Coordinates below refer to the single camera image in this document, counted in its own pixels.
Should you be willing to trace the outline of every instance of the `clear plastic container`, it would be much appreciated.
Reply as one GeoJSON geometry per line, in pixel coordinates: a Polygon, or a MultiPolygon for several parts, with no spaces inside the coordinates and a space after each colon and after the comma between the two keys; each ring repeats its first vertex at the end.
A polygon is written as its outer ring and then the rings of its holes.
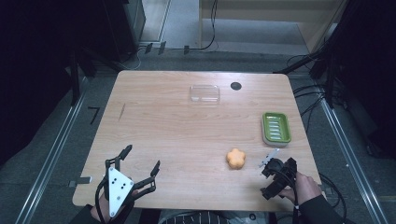
{"type": "Polygon", "coordinates": [[[197,105],[218,105],[220,88],[215,85],[192,85],[190,87],[190,101],[197,105]]]}

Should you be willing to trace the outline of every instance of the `green tray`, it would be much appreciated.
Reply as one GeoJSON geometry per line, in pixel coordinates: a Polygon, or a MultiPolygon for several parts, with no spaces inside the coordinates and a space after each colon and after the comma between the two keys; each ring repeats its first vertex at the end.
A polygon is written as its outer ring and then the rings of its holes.
{"type": "Polygon", "coordinates": [[[285,147],[291,140],[288,117],[277,112],[262,114],[262,139],[270,146],[285,147]]]}

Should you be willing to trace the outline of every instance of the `orange sponge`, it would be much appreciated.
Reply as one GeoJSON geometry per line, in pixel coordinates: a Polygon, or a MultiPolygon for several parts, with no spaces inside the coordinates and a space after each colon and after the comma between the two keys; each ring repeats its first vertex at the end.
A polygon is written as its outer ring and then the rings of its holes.
{"type": "Polygon", "coordinates": [[[233,148],[231,152],[227,153],[228,165],[235,170],[241,169],[245,164],[245,152],[239,150],[238,148],[233,148]]]}

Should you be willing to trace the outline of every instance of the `gray floor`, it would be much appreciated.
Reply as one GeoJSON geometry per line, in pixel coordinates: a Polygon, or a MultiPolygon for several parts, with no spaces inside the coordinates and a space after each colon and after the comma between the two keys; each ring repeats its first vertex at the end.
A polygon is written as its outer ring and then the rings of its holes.
{"type": "MultiPolygon", "coordinates": [[[[175,38],[168,37],[167,43],[175,38]]],[[[287,52],[290,46],[282,50],[287,52]]],[[[184,70],[184,71],[236,71],[236,72],[272,72],[286,66],[290,57],[301,54],[292,50],[290,53],[247,53],[247,52],[199,52],[191,51],[184,55],[183,51],[167,49],[159,55],[157,49],[124,63],[125,66],[139,70],[184,70]]],[[[70,180],[77,180],[83,164],[88,156],[93,138],[103,115],[106,102],[117,74],[106,67],[98,67],[100,73],[90,78],[85,99],[72,127],[63,151],[50,176],[47,187],[35,209],[30,223],[67,223],[80,209],[72,204],[75,189],[68,187],[70,180]],[[100,107],[99,115],[93,124],[94,111],[88,106],[100,107]]],[[[290,83],[294,89],[311,85],[312,80],[306,75],[307,68],[302,67],[290,74],[290,83]]],[[[316,100],[315,95],[297,98],[300,111],[304,111],[316,100]]],[[[71,93],[69,92],[46,122],[42,125],[31,144],[11,158],[0,170],[0,223],[14,223],[23,207],[30,188],[35,183],[43,163],[45,162],[56,135],[61,129],[70,109],[71,93]]],[[[335,107],[346,135],[361,167],[366,173],[371,186],[381,200],[389,223],[396,223],[395,200],[396,179],[394,160],[380,160],[370,157],[365,151],[365,144],[356,129],[353,118],[341,106],[335,107]]],[[[307,115],[303,117],[306,127],[307,115]]],[[[311,145],[318,170],[327,175],[341,190],[346,198],[348,217],[356,223],[374,223],[361,197],[361,192],[352,177],[341,148],[333,133],[332,127],[320,106],[313,111],[308,129],[308,140],[311,145]]],[[[328,194],[330,203],[335,202],[335,195],[328,194]]],[[[342,213],[342,206],[336,210],[342,213]]],[[[140,210],[135,209],[128,223],[137,223],[140,210]]],[[[280,223],[290,223],[290,219],[282,219],[280,223]]]]}
{"type": "MultiPolygon", "coordinates": [[[[207,50],[289,55],[308,52],[295,22],[216,19],[215,24],[215,43],[207,50]]],[[[211,20],[203,20],[202,33],[202,47],[206,47],[213,36],[211,20]]],[[[200,48],[199,1],[171,0],[161,41],[166,41],[169,49],[200,48]]]]}
{"type": "Polygon", "coordinates": [[[140,40],[142,42],[160,42],[163,26],[171,0],[142,0],[146,15],[146,24],[140,40]]]}

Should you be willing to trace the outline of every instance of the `cable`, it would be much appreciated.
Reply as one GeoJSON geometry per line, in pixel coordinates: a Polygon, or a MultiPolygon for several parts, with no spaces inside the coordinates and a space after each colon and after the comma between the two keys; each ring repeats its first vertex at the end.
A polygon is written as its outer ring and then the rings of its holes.
{"type": "Polygon", "coordinates": [[[142,49],[140,49],[137,53],[136,53],[136,57],[137,57],[137,60],[139,61],[139,64],[135,67],[135,68],[129,68],[129,67],[127,67],[127,66],[125,66],[123,63],[118,63],[120,66],[122,66],[122,67],[124,67],[125,69],[127,69],[127,70],[136,70],[137,68],[139,68],[140,67],[140,64],[142,63],[142,61],[140,60],[140,57],[139,57],[139,53],[140,53],[140,51],[142,51],[143,49],[145,49],[146,47],[143,47],[142,49]]]}
{"type": "Polygon", "coordinates": [[[289,186],[293,189],[294,192],[294,208],[293,208],[293,224],[298,224],[299,223],[299,219],[298,219],[298,195],[297,195],[297,189],[294,185],[294,182],[291,181],[289,179],[288,176],[286,176],[285,174],[277,171],[277,170],[273,170],[273,169],[269,169],[270,172],[274,172],[275,174],[281,175],[283,177],[284,180],[286,180],[289,183],[289,186]]]}
{"type": "MultiPolygon", "coordinates": [[[[323,61],[323,60],[325,60],[325,59],[314,59],[314,58],[312,58],[311,56],[314,55],[314,54],[316,54],[317,52],[320,52],[327,44],[328,44],[328,40],[326,40],[326,37],[324,37],[324,38],[323,38],[323,44],[322,44],[315,52],[313,52],[313,53],[308,53],[308,54],[300,54],[300,55],[292,56],[292,57],[289,58],[288,61],[286,62],[286,66],[289,67],[289,62],[290,62],[290,60],[293,59],[293,58],[296,58],[296,57],[303,57],[303,59],[304,59],[305,57],[307,57],[307,58],[309,58],[309,59],[311,60],[311,62],[318,62],[318,61],[323,61]]],[[[308,70],[311,70],[311,69],[312,69],[312,68],[308,67],[308,66],[306,65],[306,63],[303,64],[303,66],[305,66],[308,70]]]]}
{"type": "Polygon", "coordinates": [[[311,121],[311,117],[312,117],[312,113],[314,112],[314,108],[311,109],[311,111],[309,112],[309,116],[308,116],[308,121],[306,122],[306,129],[305,129],[305,134],[308,134],[309,131],[309,124],[311,121]]]}
{"type": "Polygon", "coordinates": [[[98,213],[98,216],[99,216],[99,218],[100,218],[100,222],[101,222],[102,224],[106,224],[106,222],[105,222],[105,219],[103,218],[102,210],[100,209],[100,204],[99,204],[99,192],[100,192],[101,188],[105,185],[105,182],[106,182],[106,181],[103,179],[103,180],[99,183],[98,188],[96,189],[96,192],[95,192],[95,205],[96,205],[96,211],[97,211],[97,213],[98,213]]]}
{"type": "Polygon", "coordinates": [[[297,92],[299,92],[299,91],[303,91],[303,90],[312,88],[312,87],[325,87],[325,85],[324,85],[324,84],[316,84],[316,85],[303,86],[303,87],[300,87],[300,88],[295,89],[295,90],[293,91],[293,94],[295,94],[295,93],[297,93],[297,92]]]}
{"type": "MultiPolygon", "coordinates": [[[[212,46],[213,42],[215,42],[215,38],[216,38],[216,29],[215,29],[215,21],[216,21],[216,15],[217,15],[217,11],[218,11],[218,1],[219,0],[214,0],[213,1],[213,5],[212,5],[212,9],[211,9],[211,13],[210,13],[210,21],[212,24],[212,30],[213,30],[213,36],[212,36],[212,40],[210,41],[210,43],[204,47],[204,48],[194,48],[194,49],[189,49],[189,50],[205,50],[208,49],[210,46],[212,46]]],[[[169,48],[165,48],[168,50],[185,50],[185,49],[169,49],[169,48]]]]}
{"type": "Polygon", "coordinates": [[[320,176],[320,180],[323,181],[324,183],[326,183],[327,185],[329,185],[332,189],[334,189],[334,191],[337,193],[339,200],[341,200],[341,203],[343,205],[343,222],[345,223],[347,220],[347,205],[346,205],[346,201],[343,197],[343,195],[341,194],[340,190],[335,186],[335,184],[330,180],[329,177],[327,177],[326,175],[323,175],[321,173],[319,173],[320,176]]]}
{"type": "Polygon", "coordinates": [[[308,111],[312,110],[313,108],[315,108],[318,103],[324,99],[324,96],[320,96],[312,105],[310,105],[304,112],[302,112],[300,115],[301,117],[306,114],[308,111]]]}
{"type": "Polygon", "coordinates": [[[324,91],[310,91],[310,92],[302,93],[300,95],[296,95],[296,96],[294,96],[294,98],[299,98],[299,97],[311,95],[311,94],[324,94],[324,93],[325,93],[324,91]]]}
{"type": "Polygon", "coordinates": [[[283,216],[283,217],[277,218],[277,219],[276,219],[276,222],[282,220],[282,219],[285,218],[285,217],[293,217],[293,215],[285,215],[285,216],[283,216]]]}

